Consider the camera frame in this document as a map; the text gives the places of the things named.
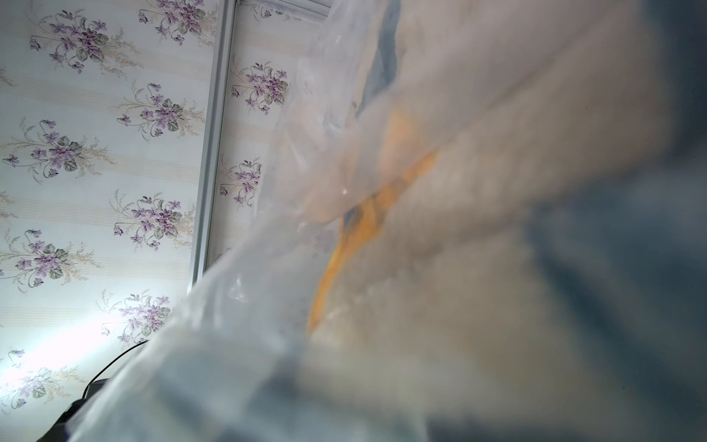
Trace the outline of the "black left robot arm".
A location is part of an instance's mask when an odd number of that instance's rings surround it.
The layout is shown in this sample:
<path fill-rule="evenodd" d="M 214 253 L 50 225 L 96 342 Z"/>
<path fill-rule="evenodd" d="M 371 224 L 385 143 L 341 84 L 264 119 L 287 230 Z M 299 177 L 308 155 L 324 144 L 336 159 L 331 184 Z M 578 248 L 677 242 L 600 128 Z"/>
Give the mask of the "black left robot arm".
<path fill-rule="evenodd" d="M 105 384 L 108 382 L 108 378 L 103 377 L 103 374 L 111 368 L 114 364 L 116 364 L 119 360 L 121 360 L 123 357 L 131 353 L 132 351 L 136 350 L 137 348 L 141 347 L 142 345 L 146 344 L 147 340 L 143 340 L 142 342 L 135 344 L 128 348 L 127 350 L 124 350 L 123 353 L 120 353 L 117 357 L 115 357 L 110 363 L 105 366 L 103 369 L 101 369 L 92 379 L 91 381 L 87 384 L 87 386 L 84 388 L 82 397 L 77 400 L 73 401 L 71 405 L 60 415 L 60 417 L 53 423 L 53 425 L 49 428 L 49 430 L 38 439 L 38 442 L 65 442 L 69 440 L 69 433 L 68 430 L 66 429 L 67 423 L 83 408 L 84 405 L 88 403 L 88 401 L 96 395 L 98 392 L 101 391 L 101 389 L 105 386 Z"/>

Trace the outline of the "beige blanket with orange pattern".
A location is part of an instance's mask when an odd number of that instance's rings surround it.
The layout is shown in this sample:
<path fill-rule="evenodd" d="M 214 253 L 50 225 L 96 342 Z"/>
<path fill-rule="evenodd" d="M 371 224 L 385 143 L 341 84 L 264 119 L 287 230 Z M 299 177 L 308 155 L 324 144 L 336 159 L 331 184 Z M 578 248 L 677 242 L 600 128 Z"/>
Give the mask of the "beige blanket with orange pattern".
<path fill-rule="evenodd" d="M 301 387 L 426 441 L 706 438 L 706 5 L 414 1 Z"/>

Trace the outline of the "clear plastic vacuum bag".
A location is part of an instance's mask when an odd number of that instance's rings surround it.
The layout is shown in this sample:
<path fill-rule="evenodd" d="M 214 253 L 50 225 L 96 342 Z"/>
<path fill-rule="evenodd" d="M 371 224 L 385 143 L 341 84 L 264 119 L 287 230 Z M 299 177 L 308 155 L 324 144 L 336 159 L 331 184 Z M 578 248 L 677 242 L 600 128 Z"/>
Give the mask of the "clear plastic vacuum bag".
<path fill-rule="evenodd" d="M 426 441 L 300 385 L 309 319 L 346 208 L 307 215 L 345 141 L 399 78 L 414 1 L 337 1 L 276 126 L 258 215 L 166 326 L 70 425 L 75 441 Z"/>

